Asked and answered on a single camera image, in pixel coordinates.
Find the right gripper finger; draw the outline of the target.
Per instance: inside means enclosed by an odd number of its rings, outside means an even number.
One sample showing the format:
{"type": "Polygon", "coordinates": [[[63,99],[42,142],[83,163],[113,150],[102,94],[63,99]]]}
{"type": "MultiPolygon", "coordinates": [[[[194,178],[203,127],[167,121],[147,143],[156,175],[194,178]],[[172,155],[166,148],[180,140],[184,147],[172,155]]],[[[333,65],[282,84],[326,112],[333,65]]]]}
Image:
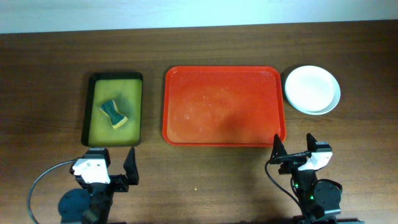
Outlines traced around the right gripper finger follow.
{"type": "Polygon", "coordinates": [[[273,160],[282,159],[285,156],[287,156],[285,147],[282,144],[279,135],[275,134],[270,160],[273,161],[273,160]]]}
{"type": "Polygon", "coordinates": [[[317,150],[317,140],[312,136],[311,133],[306,135],[307,140],[307,151],[315,152],[317,150]]]}

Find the white cream plate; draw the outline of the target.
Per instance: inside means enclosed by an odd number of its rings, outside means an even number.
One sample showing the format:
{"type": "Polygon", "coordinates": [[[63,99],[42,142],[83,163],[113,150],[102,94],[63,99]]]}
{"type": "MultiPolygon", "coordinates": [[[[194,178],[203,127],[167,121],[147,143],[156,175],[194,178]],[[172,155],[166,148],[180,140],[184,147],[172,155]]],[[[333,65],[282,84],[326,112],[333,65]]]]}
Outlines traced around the white cream plate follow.
{"type": "Polygon", "coordinates": [[[293,69],[285,79],[284,90],[287,101],[296,110],[310,115],[329,113],[341,97],[336,78],[314,65],[293,69]]]}

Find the light blue plate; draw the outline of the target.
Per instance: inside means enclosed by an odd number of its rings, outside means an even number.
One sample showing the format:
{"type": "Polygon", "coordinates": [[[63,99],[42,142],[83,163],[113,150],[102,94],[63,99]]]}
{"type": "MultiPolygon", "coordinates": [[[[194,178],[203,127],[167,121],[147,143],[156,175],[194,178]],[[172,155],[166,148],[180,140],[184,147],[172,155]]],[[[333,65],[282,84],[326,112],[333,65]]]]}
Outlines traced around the light blue plate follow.
{"type": "Polygon", "coordinates": [[[309,115],[322,115],[336,108],[341,89],[330,78],[288,79],[285,84],[288,102],[298,111],[309,115]]]}

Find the green yellow sponge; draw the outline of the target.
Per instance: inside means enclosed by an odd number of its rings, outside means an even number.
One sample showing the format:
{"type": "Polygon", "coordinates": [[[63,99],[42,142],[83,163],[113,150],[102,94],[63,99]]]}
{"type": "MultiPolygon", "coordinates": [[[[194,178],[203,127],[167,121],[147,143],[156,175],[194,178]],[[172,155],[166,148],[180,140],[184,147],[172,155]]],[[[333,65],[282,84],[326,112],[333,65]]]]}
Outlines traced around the green yellow sponge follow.
{"type": "Polygon", "coordinates": [[[120,128],[128,121],[128,117],[118,110],[114,100],[104,102],[99,109],[109,118],[113,129],[120,128]]]}

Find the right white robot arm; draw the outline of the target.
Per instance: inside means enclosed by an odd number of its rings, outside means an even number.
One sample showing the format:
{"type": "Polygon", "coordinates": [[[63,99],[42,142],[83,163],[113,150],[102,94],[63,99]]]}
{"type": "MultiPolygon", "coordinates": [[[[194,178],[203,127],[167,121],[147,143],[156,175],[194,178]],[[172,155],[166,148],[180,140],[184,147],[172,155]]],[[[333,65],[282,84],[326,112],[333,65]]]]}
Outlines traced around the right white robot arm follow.
{"type": "Polygon", "coordinates": [[[316,171],[326,167],[333,153],[332,147],[325,141],[317,141],[310,133],[306,135],[307,150],[288,154],[278,134],[274,142],[270,159],[264,169],[270,181],[287,194],[299,207],[301,215],[295,216],[292,223],[361,223],[361,220],[337,219],[341,213],[340,202],[343,187],[330,179],[319,179],[316,171]],[[290,175],[292,193],[281,187],[270,175],[269,165],[279,165],[280,175],[290,175]]]}

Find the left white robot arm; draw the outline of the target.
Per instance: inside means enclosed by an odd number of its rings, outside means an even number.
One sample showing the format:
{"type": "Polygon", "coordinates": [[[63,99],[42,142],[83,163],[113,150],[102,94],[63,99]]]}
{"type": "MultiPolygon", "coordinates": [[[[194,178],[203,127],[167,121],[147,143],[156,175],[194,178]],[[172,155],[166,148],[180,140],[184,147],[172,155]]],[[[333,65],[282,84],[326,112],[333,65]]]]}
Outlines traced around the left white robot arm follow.
{"type": "Polygon", "coordinates": [[[110,175],[109,151],[90,148],[73,162],[70,173],[80,185],[68,191],[58,203],[61,223],[107,223],[115,193],[129,191],[139,183],[135,149],[130,148],[123,164],[124,174],[110,175]]]}

